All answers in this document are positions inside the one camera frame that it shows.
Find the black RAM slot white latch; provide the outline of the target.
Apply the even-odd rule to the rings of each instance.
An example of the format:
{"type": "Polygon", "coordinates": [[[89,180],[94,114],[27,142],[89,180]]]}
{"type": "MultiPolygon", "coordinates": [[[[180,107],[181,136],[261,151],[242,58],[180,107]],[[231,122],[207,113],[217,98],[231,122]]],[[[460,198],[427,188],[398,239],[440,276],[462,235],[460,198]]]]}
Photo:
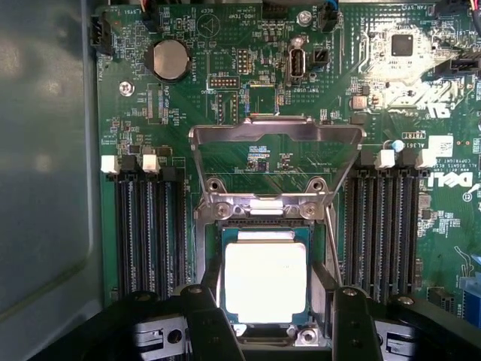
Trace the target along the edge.
{"type": "Polygon", "coordinates": [[[358,171],[359,266],[358,280],[362,288],[379,300],[389,280],[384,276],[384,260],[389,256],[386,245],[384,218],[387,212],[386,196],[389,190],[390,170],[395,166],[393,150],[380,150],[372,162],[358,171]]]}
{"type": "Polygon", "coordinates": [[[427,168],[415,168],[417,155],[413,149],[401,151],[401,231],[399,293],[412,293],[415,289],[416,242],[418,238],[419,194],[421,180],[429,177],[427,168]]]}
{"type": "Polygon", "coordinates": [[[147,285],[149,290],[162,295],[162,257],[161,226],[159,225],[159,161],[157,155],[144,154],[142,169],[146,174],[146,201],[147,201],[147,285]]]}
{"type": "Polygon", "coordinates": [[[117,155],[101,156],[101,220],[104,285],[113,302],[129,294],[126,207],[117,155]]]}

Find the metal CPU socket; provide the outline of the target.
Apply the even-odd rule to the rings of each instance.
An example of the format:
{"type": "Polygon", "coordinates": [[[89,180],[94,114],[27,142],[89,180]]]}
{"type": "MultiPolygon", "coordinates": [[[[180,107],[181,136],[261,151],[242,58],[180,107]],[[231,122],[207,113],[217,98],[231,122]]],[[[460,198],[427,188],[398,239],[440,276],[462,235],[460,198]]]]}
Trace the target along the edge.
{"type": "Polygon", "coordinates": [[[327,347],[341,282],[336,212],[319,178],[302,193],[228,193],[210,180],[193,213],[194,276],[236,339],[327,347]]]}

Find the silver metal socket cover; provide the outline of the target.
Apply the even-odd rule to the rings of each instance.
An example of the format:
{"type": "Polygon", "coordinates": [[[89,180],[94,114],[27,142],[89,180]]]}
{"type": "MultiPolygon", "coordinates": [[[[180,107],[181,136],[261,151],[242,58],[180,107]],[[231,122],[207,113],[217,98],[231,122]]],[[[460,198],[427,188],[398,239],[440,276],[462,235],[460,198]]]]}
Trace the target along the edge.
{"type": "Polygon", "coordinates": [[[352,168],[366,132],[355,125],[319,125],[310,117],[260,116],[245,119],[237,125],[198,125],[189,131],[189,143],[201,181],[202,197],[197,219],[212,223],[216,220],[258,219],[281,217],[321,221],[325,207],[332,204],[334,196],[352,168]],[[305,189],[297,193],[281,192],[260,195],[253,191],[233,193],[216,177],[207,177],[200,147],[213,143],[254,142],[266,135],[285,135],[296,143],[334,142],[352,146],[352,152],[339,167],[332,184],[321,177],[313,177],[305,189]]]}

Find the blue plastic connector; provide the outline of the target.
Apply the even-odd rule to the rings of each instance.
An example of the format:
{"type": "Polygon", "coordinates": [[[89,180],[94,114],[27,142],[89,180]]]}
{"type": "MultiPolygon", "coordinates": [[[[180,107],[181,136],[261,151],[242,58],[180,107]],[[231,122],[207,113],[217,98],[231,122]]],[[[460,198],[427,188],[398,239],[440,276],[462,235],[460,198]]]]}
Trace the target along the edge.
{"type": "Polygon", "coordinates": [[[461,277],[459,288],[463,292],[464,319],[481,329],[481,272],[474,277],[461,277]]]}

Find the white label sticker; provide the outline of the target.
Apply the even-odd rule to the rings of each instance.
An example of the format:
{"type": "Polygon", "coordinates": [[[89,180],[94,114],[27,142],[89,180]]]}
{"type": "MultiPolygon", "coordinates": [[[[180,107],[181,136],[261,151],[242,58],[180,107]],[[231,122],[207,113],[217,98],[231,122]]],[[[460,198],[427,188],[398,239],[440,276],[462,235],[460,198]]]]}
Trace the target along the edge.
{"type": "Polygon", "coordinates": [[[428,137],[428,148],[433,150],[438,157],[451,157],[453,142],[452,135],[430,135],[428,137]]]}

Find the grey metal PC case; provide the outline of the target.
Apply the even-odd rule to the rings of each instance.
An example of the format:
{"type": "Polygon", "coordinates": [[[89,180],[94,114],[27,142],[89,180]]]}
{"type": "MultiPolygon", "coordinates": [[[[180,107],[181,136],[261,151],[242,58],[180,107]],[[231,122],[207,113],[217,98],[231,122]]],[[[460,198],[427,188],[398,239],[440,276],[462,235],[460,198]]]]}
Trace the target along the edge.
{"type": "Polygon", "coordinates": [[[0,361],[101,309],[98,0],[0,0],[0,361]]]}

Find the green Dell motherboard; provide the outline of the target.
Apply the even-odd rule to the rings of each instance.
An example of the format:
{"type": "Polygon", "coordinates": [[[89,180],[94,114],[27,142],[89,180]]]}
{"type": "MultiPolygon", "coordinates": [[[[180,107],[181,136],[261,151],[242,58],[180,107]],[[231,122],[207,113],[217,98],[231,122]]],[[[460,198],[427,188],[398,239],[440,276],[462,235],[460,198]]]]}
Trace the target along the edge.
{"type": "MultiPolygon", "coordinates": [[[[380,150],[417,155],[421,180],[415,289],[424,299],[464,319],[461,277],[481,272],[481,70],[452,74],[451,59],[481,59],[481,0],[130,0],[111,3],[107,14],[114,54],[96,53],[98,133],[101,156],[135,155],[140,166],[147,277],[147,201],[143,155],[157,155],[161,226],[161,300],[195,280],[193,213],[202,197],[189,143],[198,125],[237,125],[260,116],[310,117],[319,125],[355,125],[366,137],[334,196],[342,287],[345,275],[346,181],[358,177],[380,150]],[[320,8],[337,11],[337,25],[323,33],[320,8]],[[297,24],[301,11],[313,15],[297,24]],[[413,36],[412,56],[393,56],[392,36],[413,36]],[[158,41],[184,43],[191,56],[180,81],[160,81],[144,64],[158,41]],[[289,50],[306,53],[301,79],[289,76],[289,50]],[[324,68],[311,68],[315,48],[329,50],[324,68]],[[119,83],[135,92],[121,96],[119,83]],[[428,148],[430,135],[452,135],[451,157],[428,148]],[[168,290],[162,169],[185,175],[187,276],[168,290]]],[[[259,141],[200,147],[207,177],[233,193],[297,193],[316,176],[331,185],[353,147],[334,142],[296,143],[285,135],[259,141]]],[[[245,361],[331,361],[329,346],[265,347],[237,341],[245,361]]]]}

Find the internal USB port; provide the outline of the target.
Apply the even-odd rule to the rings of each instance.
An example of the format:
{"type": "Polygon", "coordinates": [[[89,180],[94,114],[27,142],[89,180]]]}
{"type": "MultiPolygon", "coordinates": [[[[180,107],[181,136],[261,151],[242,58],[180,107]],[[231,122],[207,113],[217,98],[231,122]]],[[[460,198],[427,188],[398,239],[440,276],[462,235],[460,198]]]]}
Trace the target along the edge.
{"type": "Polygon", "coordinates": [[[291,79],[301,79],[306,72],[306,53],[301,47],[289,50],[289,76],[291,79]]]}

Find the silver coin cell battery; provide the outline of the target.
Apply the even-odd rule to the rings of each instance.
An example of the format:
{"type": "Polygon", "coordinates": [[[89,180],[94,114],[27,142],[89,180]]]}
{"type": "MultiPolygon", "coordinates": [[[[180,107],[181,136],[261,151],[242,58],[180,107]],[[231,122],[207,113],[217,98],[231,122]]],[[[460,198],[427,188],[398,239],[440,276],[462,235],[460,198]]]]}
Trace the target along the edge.
{"type": "Polygon", "coordinates": [[[183,42],[173,39],[151,44],[144,57],[146,68],[160,81],[175,83],[190,71],[191,56],[183,42]]]}

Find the small black square connector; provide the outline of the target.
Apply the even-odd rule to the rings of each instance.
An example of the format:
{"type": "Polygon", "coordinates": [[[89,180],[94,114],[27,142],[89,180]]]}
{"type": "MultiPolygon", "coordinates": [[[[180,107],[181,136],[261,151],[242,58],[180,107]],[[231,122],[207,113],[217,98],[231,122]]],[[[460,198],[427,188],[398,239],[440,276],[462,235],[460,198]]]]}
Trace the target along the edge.
{"type": "Polygon", "coordinates": [[[310,63],[311,68],[313,70],[324,68],[325,66],[327,66],[329,61],[330,61],[330,56],[329,56],[328,49],[315,48],[313,50],[311,63],[310,63]]]}

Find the black wide header connector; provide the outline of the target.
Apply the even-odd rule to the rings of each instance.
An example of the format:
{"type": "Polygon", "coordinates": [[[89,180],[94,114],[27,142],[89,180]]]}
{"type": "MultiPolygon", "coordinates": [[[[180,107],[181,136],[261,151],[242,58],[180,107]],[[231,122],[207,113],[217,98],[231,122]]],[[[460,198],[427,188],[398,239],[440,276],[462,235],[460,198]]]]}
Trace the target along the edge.
{"type": "Polygon", "coordinates": [[[449,70],[452,74],[470,74],[481,70],[481,59],[451,59],[449,70]]]}

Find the black square chipset chip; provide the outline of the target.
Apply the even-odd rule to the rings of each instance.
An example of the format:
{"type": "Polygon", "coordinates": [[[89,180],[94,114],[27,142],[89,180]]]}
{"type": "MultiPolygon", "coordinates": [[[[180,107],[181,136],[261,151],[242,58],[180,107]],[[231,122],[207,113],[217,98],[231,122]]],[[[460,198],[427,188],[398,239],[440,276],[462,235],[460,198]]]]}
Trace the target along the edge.
{"type": "Polygon", "coordinates": [[[413,36],[409,34],[394,34],[392,36],[391,53],[393,56],[412,56],[413,36]]]}

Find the black plugged fan connector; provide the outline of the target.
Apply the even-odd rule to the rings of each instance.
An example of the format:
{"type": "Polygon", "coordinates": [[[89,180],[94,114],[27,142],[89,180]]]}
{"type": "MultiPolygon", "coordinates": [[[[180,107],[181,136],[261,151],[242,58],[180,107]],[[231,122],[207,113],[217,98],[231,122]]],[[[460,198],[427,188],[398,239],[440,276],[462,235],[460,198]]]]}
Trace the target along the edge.
{"type": "Polygon", "coordinates": [[[331,6],[320,8],[318,15],[318,27],[323,33],[332,32],[337,25],[337,11],[331,6]]]}

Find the black fan header connector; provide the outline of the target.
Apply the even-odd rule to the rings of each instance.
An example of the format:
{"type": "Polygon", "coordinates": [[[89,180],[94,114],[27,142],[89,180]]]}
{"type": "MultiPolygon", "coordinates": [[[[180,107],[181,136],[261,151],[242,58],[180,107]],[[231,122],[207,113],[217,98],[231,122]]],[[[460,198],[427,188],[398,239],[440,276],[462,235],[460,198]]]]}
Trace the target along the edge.
{"type": "Polygon", "coordinates": [[[111,25],[105,12],[91,16],[90,45],[100,54],[106,56],[114,54],[111,25]]]}

